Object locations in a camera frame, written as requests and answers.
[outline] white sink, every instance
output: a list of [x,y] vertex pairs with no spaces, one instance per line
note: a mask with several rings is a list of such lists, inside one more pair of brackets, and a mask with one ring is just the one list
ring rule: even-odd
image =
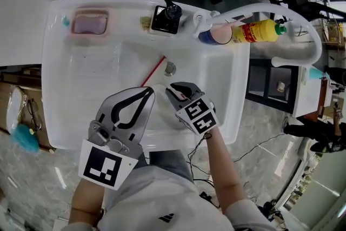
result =
[[[187,34],[164,37],[148,34],[139,24],[161,0],[58,0],[50,7],[45,31],[42,92],[48,137],[56,148],[80,148],[88,127],[106,97],[138,87],[162,55],[176,66],[173,76],[159,78],[146,131],[144,149],[194,147],[199,138],[185,129],[164,93],[165,85],[197,84],[213,101],[226,143],[236,139],[242,114],[249,66],[249,44],[216,47]],[[106,7],[110,35],[75,40],[63,25],[80,6]],[[200,10],[180,4],[183,16]]]

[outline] white shirt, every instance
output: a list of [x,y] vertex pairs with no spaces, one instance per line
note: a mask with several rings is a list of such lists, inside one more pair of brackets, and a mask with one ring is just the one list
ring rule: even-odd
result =
[[[276,230],[252,201],[237,201],[223,215],[194,184],[154,166],[133,170],[118,191],[106,189],[105,210],[101,231]],[[91,226],[76,222],[62,231],[91,231]]]

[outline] pink soap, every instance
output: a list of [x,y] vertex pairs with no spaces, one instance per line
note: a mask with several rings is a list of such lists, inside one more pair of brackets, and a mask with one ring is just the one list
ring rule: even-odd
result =
[[81,14],[76,15],[73,33],[76,34],[95,34],[105,33],[107,27],[107,15],[101,14]]

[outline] green bottle cap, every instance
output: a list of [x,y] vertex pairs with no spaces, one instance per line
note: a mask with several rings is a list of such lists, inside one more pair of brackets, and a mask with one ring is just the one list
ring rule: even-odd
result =
[[275,32],[278,35],[282,35],[287,32],[287,28],[285,26],[280,26],[280,24],[275,25]]

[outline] adidas logo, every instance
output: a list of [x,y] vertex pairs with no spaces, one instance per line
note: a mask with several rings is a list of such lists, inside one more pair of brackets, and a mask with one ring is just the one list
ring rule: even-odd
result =
[[164,222],[170,222],[171,219],[173,218],[174,214],[169,214],[167,216],[162,216],[162,217],[159,217],[158,219],[159,220],[163,220]]

